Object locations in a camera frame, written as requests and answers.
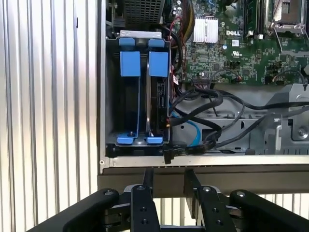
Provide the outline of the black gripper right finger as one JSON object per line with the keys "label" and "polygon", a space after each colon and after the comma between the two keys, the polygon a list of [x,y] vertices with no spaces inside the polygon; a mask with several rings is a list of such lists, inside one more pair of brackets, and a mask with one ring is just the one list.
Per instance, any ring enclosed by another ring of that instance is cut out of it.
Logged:
{"label": "black gripper right finger", "polygon": [[183,192],[197,225],[207,232],[307,232],[309,221],[250,191],[229,197],[200,184],[193,170],[184,172]]}

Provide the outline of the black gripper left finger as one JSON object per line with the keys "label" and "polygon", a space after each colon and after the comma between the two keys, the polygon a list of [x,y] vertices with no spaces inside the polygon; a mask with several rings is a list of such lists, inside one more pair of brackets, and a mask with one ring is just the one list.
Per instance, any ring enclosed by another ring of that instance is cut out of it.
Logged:
{"label": "black gripper left finger", "polygon": [[143,183],[127,186],[122,194],[98,190],[46,221],[32,232],[158,232],[153,201],[154,170],[147,168]]}

